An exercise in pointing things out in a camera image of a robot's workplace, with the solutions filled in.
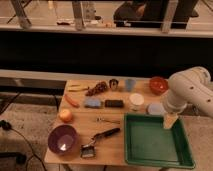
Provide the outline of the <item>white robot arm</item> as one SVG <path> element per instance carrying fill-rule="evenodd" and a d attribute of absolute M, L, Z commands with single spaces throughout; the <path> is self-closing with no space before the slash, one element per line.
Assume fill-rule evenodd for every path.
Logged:
<path fill-rule="evenodd" d="M 208 88 L 210 81 L 211 75 L 204 67 L 193 67 L 169 77 L 169 89 L 162 98 L 166 111 L 163 118 L 164 129 L 173 127 L 188 103 L 213 118 L 213 91 Z"/>

